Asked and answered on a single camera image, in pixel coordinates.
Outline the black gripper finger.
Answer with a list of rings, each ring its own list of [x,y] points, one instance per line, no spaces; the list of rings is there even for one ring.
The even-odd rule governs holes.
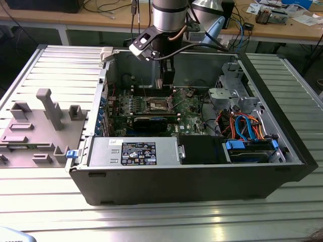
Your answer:
[[[162,88],[170,88],[173,85],[175,76],[175,67],[173,59],[161,61],[161,79]]]

